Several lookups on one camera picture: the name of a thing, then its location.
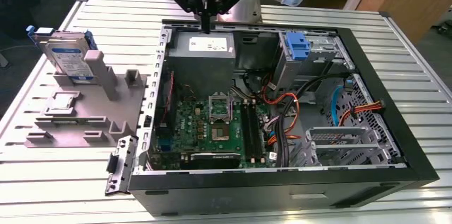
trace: case bracket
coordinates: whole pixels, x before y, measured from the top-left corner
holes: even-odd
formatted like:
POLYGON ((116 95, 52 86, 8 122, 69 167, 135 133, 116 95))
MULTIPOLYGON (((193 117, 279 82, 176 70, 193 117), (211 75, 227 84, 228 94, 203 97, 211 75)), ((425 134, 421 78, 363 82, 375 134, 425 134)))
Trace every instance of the case bracket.
POLYGON ((105 196, 129 194, 128 182, 133 169, 137 137, 127 136, 117 141, 116 151, 111 153, 107 171, 109 174, 105 196))

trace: perforated metal table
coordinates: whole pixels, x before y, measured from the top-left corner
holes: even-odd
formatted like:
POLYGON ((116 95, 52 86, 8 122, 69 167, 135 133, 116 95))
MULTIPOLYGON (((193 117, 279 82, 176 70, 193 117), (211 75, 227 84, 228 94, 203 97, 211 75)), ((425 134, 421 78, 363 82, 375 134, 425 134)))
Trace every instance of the perforated metal table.
MULTIPOLYGON (((55 89, 41 57, 0 121, 0 222, 73 223, 171 220, 199 223, 451 223, 452 95, 391 18, 373 12, 263 6, 265 23, 351 28, 440 180, 359 209, 156 217, 132 196, 104 197, 112 148, 28 149, 33 119, 55 89)), ((88 28, 115 72, 152 75, 161 19, 192 19, 172 1, 77 1, 60 30, 88 28)))

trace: slotted metal surface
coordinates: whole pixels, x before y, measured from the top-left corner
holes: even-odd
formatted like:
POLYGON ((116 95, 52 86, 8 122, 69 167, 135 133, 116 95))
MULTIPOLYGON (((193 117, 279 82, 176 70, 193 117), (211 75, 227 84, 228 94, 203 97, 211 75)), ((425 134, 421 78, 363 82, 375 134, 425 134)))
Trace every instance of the slotted metal surface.
MULTIPOLYGON (((88 0, 77 2, 61 29, 92 31, 105 63, 115 72, 139 69, 152 75, 161 19, 192 19, 171 1, 88 0)), ((359 209, 157 217, 132 196, 104 197, 105 164, 113 148, 28 149, 28 128, 55 90, 44 58, 0 122, 0 222, 75 223, 172 220, 199 223, 449 223, 452 213, 452 105, 436 74, 400 34, 377 13, 263 6, 265 23, 351 28, 376 72, 411 126, 440 180, 405 190, 359 209)))

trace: black connector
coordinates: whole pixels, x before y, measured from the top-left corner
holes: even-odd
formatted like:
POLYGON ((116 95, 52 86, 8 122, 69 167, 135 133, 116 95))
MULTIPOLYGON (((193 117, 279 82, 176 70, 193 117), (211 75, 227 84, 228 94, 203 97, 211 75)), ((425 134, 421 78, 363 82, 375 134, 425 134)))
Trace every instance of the black connector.
POLYGON ((119 159, 120 159, 119 155, 111 154, 108 158, 108 164, 107 164, 107 172, 111 174, 115 174, 116 172, 116 166, 117 166, 119 159))
POLYGON ((152 116, 147 115, 145 118, 144 118, 143 127, 145 127, 145 128, 151 127, 151 122, 152 122, 152 116))

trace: label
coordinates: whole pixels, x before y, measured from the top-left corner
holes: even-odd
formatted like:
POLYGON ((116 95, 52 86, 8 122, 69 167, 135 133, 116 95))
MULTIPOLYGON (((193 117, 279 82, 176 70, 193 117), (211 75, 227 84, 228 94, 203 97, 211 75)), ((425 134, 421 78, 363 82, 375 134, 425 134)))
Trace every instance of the label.
POLYGON ((188 50, 228 52, 228 42, 225 38, 191 37, 188 50))
POLYGON ((269 158, 271 160, 276 160, 276 159, 277 159, 277 153, 273 153, 273 152, 271 151, 269 154, 268 154, 268 158, 269 158))
POLYGON ((75 80, 91 80, 93 74, 84 61, 84 55, 76 48, 52 48, 53 58, 61 70, 75 80))
POLYGON ((273 91, 276 90, 276 85, 272 82, 268 82, 267 85, 273 91))

